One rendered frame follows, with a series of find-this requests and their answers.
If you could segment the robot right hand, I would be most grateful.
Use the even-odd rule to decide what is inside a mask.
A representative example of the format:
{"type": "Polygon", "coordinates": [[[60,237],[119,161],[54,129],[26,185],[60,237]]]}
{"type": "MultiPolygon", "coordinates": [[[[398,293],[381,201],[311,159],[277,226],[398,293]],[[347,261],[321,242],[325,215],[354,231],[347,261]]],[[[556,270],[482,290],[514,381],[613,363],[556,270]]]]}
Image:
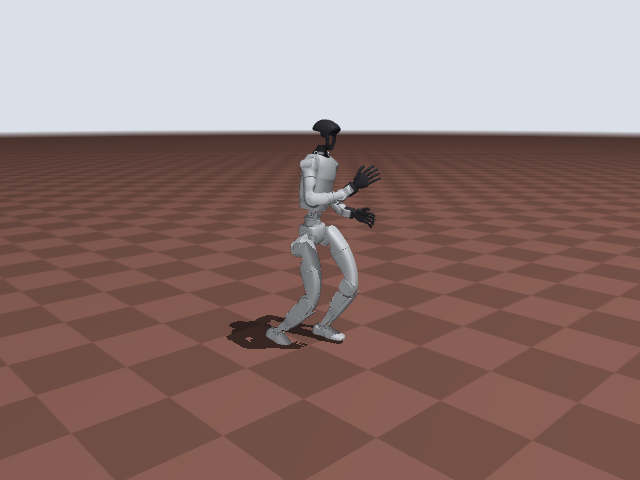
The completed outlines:
{"type": "MultiPolygon", "coordinates": [[[[361,171],[365,168],[365,165],[361,166],[356,174],[356,177],[354,177],[354,182],[350,182],[348,183],[346,186],[350,185],[352,187],[352,189],[354,190],[354,192],[352,194],[350,194],[348,197],[353,196],[355,193],[358,192],[359,188],[365,188],[367,186],[369,186],[369,184],[372,184],[378,180],[380,180],[381,178],[376,178],[371,180],[372,178],[376,177],[377,175],[380,175],[380,173],[376,173],[372,176],[370,176],[368,178],[369,175],[371,175],[372,173],[378,171],[378,169],[374,169],[372,171],[370,171],[369,173],[367,173],[370,169],[374,168],[374,165],[370,166],[369,168],[367,168],[363,173],[361,173],[361,171]],[[367,174],[366,174],[367,173],[367,174]],[[369,181],[371,180],[371,181],[369,181]]],[[[344,186],[344,188],[346,187],[344,186]]]]}

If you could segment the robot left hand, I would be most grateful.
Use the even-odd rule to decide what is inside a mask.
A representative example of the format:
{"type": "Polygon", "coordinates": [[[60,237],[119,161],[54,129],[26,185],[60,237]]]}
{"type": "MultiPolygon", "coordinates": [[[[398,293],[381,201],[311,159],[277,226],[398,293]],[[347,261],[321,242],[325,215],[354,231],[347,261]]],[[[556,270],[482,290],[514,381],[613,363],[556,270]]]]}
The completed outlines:
{"type": "MultiPolygon", "coordinates": [[[[344,207],[344,208],[345,208],[346,210],[350,210],[350,211],[351,211],[350,217],[348,217],[348,218],[352,219],[352,218],[354,217],[354,218],[355,218],[356,220],[358,220],[359,222],[362,222],[362,223],[365,223],[365,224],[369,225],[369,226],[370,226],[370,228],[372,228],[372,225],[374,225],[374,222],[375,222],[375,218],[374,218],[374,217],[375,217],[375,214],[374,214],[374,213],[371,213],[371,212],[367,212],[367,211],[365,211],[365,210],[370,211],[370,208],[367,208],[367,207],[366,207],[366,208],[362,208],[362,209],[357,209],[356,211],[355,211],[355,208],[351,208],[351,207],[344,207]],[[367,215],[367,214],[368,214],[368,215],[367,215]],[[372,215],[373,217],[372,217],[372,216],[369,216],[369,215],[372,215]],[[366,217],[367,217],[367,218],[366,218],[366,217]],[[372,219],[373,221],[372,221],[372,220],[370,220],[370,219],[368,219],[368,218],[372,219]],[[366,220],[366,221],[364,221],[364,220],[366,220]],[[367,222],[367,221],[368,221],[368,222],[367,222]],[[370,223],[372,223],[372,225],[371,225],[369,222],[370,222],[370,223]]],[[[347,218],[347,217],[346,217],[346,218],[347,218]]]]}

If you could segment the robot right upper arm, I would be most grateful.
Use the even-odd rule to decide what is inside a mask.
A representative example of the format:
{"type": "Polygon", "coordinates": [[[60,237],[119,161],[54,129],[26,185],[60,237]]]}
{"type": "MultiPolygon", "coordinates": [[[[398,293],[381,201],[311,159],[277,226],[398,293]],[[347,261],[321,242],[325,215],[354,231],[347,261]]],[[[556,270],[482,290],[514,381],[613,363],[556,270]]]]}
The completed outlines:
{"type": "Polygon", "coordinates": [[[316,171],[318,170],[316,158],[311,157],[301,160],[300,169],[303,177],[304,201],[307,206],[317,208],[319,205],[311,205],[307,201],[308,195],[314,193],[314,189],[316,187],[316,171]]]}

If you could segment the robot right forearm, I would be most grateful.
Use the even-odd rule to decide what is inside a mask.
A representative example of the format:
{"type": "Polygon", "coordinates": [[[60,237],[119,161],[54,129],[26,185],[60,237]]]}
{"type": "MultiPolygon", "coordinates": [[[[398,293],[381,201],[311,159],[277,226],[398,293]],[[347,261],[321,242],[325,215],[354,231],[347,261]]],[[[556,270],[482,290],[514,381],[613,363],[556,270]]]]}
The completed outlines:
{"type": "Polygon", "coordinates": [[[336,192],[332,191],[329,193],[311,193],[307,197],[307,201],[311,205],[324,205],[325,207],[329,206],[329,204],[334,204],[345,201],[350,194],[352,194],[354,190],[350,185],[346,186],[343,189],[337,190],[336,192]]]}

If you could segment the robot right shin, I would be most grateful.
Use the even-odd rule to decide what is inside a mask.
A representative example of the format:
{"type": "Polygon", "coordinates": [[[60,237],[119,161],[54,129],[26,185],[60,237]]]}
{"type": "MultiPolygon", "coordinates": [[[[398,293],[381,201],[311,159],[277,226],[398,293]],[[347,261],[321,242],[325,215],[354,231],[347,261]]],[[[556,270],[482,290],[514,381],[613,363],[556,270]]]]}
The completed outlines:
{"type": "Polygon", "coordinates": [[[300,323],[302,323],[304,320],[306,320],[309,316],[311,316],[314,312],[309,312],[311,310],[312,306],[310,305],[310,302],[308,301],[308,298],[306,297],[302,297],[290,310],[287,314],[285,314],[285,319],[283,320],[283,322],[274,330],[274,333],[277,334],[278,332],[284,330],[283,332],[280,332],[279,334],[277,334],[277,336],[280,336],[280,334],[283,334],[284,332],[286,332],[287,330],[299,325],[300,323]],[[276,331],[276,332],[275,332],[276,331]]]}

